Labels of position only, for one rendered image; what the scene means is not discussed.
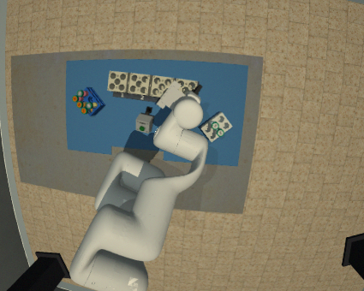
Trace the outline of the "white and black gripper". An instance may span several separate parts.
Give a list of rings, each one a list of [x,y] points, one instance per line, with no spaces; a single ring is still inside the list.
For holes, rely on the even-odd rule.
[[[202,85],[198,85],[197,87],[195,87],[195,89],[192,89],[192,91],[189,91],[186,94],[186,96],[190,96],[192,98],[195,98],[200,104],[201,100],[200,100],[200,97],[197,94],[199,94],[199,91],[200,91],[201,88],[202,88]]]

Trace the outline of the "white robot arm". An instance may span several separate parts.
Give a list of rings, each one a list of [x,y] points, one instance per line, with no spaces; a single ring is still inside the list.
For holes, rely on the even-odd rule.
[[[189,130],[203,119],[200,104],[182,98],[175,105],[180,97],[190,97],[178,90],[180,86],[174,80],[157,102],[173,110],[156,130],[153,144],[191,161],[190,171],[160,177],[165,176],[160,168],[119,152],[98,190],[97,214],[70,265],[70,277],[77,284],[97,291],[147,291],[143,261],[161,253],[176,197],[200,177],[208,150],[207,139]]]

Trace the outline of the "blue bench mat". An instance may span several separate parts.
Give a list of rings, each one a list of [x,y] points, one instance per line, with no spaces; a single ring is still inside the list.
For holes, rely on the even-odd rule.
[[[245,111],[248,65],[159,59],[102,59],[66,62],[66,129],[68,150],[111,155],[111,147],[163,151],[165,161],[192,163],[153,144],[153,135],[169,113],[157,103],[131,98],[113,97],[107,91],[110,71],[150,74],[183,80],[197,80],[203,119],[199,126],[189,129],[208,141],[205,164],[238,166]],[[98,94],[105,107],[95,116],[83,115],[72,96],[86,87]],[[136,118],[152,108],[152,131],[136,131]],[[233,126],[211,142],[201,126],[220,111]]]

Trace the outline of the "blue tube rack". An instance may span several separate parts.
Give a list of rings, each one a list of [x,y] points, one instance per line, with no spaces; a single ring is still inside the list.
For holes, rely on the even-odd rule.
[[[88,88],[88,89],[87,89]],[[84,97],[84,100],[81,102],[96,102],[98,104],[97,108],[92,108],[92,113],[89,113],[89,116],[95,116],[97,115],[105,106],[104,102],[101,100],[101,98],[98,96],[98,94],[92,89],[92,87],[86,87],[84,91],[88,91],[88,96]],[[96,95],[95,95],[96,94]],[[89,101],[88,101],[89,100]],[[99,102],[99,103],[98,103]],[[101,104],[101,105],[100,105]]]

